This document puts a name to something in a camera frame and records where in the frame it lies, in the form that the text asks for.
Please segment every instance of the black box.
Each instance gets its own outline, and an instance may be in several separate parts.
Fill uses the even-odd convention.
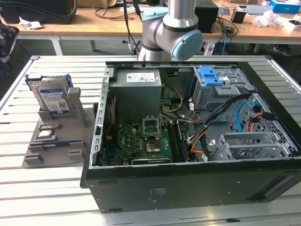
[[[242,24],[245,18],[246,12],[245,11],[237,11],[234,10],[231,16],[231,21],[233,23]]]
[[[6,0],[0,2],[0,14],[8,24],[19,23],[19,16],[42,24],[69,24],[75,15],[68,16],[74,9],[74,2],[75,0]]]
[[[202,33],[213,32],[218,9],[211,0],[196,0],[195,14],[198,16],[198,30]]]

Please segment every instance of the blue hard drive label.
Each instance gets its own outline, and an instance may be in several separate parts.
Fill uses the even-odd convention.
[[[69,112],[67,102],[62,98],[63,92],[61,89],[41,89],[40,95],[51,113],[63,114]]]

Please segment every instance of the yellow wire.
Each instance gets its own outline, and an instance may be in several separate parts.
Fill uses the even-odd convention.
[[[166,110],[166,111],[160,111],[161,113],[171,113],[171,112],[175,112],[177,110],[179,110],[182,106],[183,106],[183,98],[181,96],[181,94],[174,88],[172,87],[171,85],[168,85],[168,84],[165,84],[166,86],[170,87],[172,90],[174,90],[180,97],[181,99],[181,103],[180,105],[176,108],[176,109],[173,109],[173,110]]]

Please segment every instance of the aluminum profile table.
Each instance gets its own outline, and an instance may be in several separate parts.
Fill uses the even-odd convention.
[[[83,106],[89,107],[98,102],[105,61],[110,60],[135,59],[131,56],[32,57],[3,97],[0,102],[0,225],[218,225],[228,222],[230,226],[279,226],[301,222],[301,184],[269,203],[101,214],[90,191],[79,187],[82,165],[22,169],[39,109],[24,75],[68,72],[74,86],[82,90]],[[191,60],[248,61],[301,125],[301,88],[274,60],[264,56],[198,56]]]

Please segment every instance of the white paper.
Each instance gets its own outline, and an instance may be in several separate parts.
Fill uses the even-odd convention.
[[[37,29],[37,28],[41,28],[43,27],[39,21],[27,21],[27,20],[23,20],[20,16],[19,16],[20,22],[19,24],[26,30],[31,30],[31,29]]]

